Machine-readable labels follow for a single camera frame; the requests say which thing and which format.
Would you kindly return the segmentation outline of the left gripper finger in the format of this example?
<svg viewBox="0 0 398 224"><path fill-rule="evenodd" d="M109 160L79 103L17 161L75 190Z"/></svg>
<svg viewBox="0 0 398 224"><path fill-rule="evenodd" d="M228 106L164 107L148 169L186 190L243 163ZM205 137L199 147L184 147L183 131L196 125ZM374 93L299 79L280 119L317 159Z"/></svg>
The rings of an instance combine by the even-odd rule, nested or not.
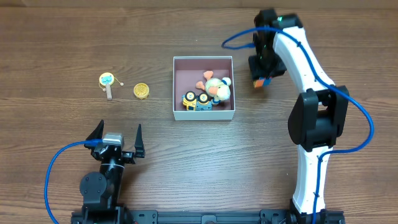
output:
<svg viewBox="0 0 398 224"><path fill-rule="evenodd" d="M98 145L98 143L102 141L103 129L104 129L104 120L102 119L97 125L97 127L86 138L87 143L84 144L84 147L87 149L94 149Z"/></svg>
<svg viewBox="0 0 398 224"><path fill-rule="evenodd" d="M143 139L142 139L142 126L141 126L141 124L139 124L138 128L137 128L137 133L136 133L136 139L135 139L135 142L134 142L134 147L135 147L134 157L145 158L146 151L144 149L144 142L143 142Z"/></svg>

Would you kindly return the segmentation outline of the multicoloured puzzle cube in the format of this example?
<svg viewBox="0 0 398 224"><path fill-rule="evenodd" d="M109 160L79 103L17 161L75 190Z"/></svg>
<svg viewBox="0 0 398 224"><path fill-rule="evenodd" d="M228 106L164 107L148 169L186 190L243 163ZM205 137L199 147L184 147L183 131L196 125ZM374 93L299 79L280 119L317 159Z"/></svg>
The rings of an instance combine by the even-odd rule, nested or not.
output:
<svg viewBox="0 0 398 224"><path fill-rule="evenodd" d="M253 81L254 88L264 88L271 83L272 78L259 78Z"/></svg>

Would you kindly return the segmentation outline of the white plush duck toy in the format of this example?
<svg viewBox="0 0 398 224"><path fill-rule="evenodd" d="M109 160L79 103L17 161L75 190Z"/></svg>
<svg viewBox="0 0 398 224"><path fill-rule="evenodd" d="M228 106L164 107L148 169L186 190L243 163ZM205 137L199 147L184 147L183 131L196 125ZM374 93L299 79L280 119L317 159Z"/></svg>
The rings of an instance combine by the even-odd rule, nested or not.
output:
<svg viewBox="0 0 398 224"><path fill-rule="evenodd" d="M214 77L214 72L211 70L205 71L203 76L206 79L206 82L198 81L195 84L195 88L205 91L207 95L212 97L215 104L230 99L230 86L232 81L229 77L216 78Z"/></svg>

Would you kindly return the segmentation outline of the small wooden rattle drum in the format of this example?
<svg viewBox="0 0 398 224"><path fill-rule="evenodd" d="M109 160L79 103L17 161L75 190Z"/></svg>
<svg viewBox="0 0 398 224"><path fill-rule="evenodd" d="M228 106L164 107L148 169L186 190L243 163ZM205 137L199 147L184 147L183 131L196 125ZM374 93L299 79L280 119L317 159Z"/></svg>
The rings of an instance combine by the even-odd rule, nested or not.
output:
<svg viewBox="0 0 398 224"><path fill-rule="evenodd" d="M112 73L105 72L99 76L98 85L103 92L106 93L107 100L111 101L113 99L111 86L115 83L119 83L120 86L124 86L123 82L120 82Z"/></svg>

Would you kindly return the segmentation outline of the yellow round gear toy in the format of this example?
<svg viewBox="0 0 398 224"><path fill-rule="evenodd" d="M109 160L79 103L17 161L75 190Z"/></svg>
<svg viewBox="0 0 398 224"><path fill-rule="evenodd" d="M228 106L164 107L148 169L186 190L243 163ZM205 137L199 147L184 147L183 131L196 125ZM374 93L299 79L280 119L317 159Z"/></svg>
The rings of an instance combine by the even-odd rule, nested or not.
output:
<svg viewBox="0 0 398 224"><path fill-rule="evenodd" d="M133 94L140 100L146 99L150 94L149 86L145 83L138 83L133 88Z"/></svg>

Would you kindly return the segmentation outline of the yellow grey toy truck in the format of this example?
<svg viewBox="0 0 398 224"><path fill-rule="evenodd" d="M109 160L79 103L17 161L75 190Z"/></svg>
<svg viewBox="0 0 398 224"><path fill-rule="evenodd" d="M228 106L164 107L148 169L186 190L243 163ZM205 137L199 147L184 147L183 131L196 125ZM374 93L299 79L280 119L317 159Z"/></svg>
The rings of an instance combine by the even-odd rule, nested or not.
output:
<svg viewBox="0 0 398 224"><path fill-rule="evenodd" d="M197 95L193 91L188 91L182 96L182 104L187 111L211 111L213 107L207 93Z"/></svg>

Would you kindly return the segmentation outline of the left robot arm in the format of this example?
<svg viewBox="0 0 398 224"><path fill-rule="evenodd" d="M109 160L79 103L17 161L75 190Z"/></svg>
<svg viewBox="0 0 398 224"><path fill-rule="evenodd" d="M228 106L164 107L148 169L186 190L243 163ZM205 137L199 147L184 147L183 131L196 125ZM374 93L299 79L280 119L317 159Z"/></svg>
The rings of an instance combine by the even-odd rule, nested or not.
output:
<svg viewBox="0 0 398 224"><path fill-rule="evenodd" d="M124 137L121 133L104 134L103 129L104 121L101 120L84 144L91 156L101 164L98 172L90 172L81 179L83 205L80 212L72 213L72 224L136 222L130 210L118 200L124 166L134 164L135 158L144 158L146 154L142 126L137 128L134 152L123 149Z"/></svg>

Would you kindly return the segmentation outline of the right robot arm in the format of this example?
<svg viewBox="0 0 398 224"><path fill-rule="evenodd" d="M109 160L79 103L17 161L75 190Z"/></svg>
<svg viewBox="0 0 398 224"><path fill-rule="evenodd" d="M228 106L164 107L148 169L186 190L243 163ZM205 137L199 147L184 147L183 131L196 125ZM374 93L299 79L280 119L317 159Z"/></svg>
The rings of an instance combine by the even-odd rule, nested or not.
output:
<svg viewBox="0 0 398 224"><path fill-rule="evenodd" d="M311 50L296 14L278 16L261 10L254 18L256 54L248 58L254 87L290 74L299 95L288 118L291 140L297 145L297 183L287 223L343 223L342 212L326 210L323 197L329 152L342 135L348 100L327 87L334 82Z"/></svg>

